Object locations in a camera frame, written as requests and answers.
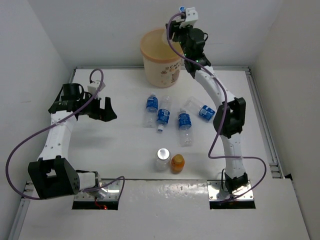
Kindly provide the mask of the clear unlabelled plastic bottle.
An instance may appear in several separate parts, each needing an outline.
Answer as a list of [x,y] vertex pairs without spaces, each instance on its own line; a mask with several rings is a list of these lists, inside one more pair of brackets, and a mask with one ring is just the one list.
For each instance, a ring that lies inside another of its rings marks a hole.
[[179,12],[181,13],[181,15],[186,15],[186,8],[184,6],[181,6],[179,8]]

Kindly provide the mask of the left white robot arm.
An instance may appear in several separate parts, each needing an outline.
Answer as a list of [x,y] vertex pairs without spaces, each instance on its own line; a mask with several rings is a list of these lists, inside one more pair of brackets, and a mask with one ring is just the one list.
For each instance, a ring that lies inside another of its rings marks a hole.
[[96,192],[102,186],[97,171],[75,170],[68,161],[71,135],[79,116],[109,122],[117,115],[111,99],[106,97],[104,107],[96,93],[105,87],[100,81],[91,81],[87,90],[79,83],[63,84],[49,108],[53,126],[37,161],[30,162],[28,174],[40,199],[76,195],[81,191]]

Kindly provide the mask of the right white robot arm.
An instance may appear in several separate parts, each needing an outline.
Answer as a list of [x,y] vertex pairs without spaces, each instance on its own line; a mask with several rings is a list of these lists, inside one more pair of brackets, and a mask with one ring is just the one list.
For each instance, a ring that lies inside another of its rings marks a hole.
[[246,101],[235,97],[218,80],[204,54],[205,33],[191,25],[182,27],[175,20],[165,25],[166,38],[179,43],[187,72],[205,89],[217,111],[213,126],[222,140],[225,161],[225,191],[232,193],[248,183],[243,165],[241,132],[245,123]]

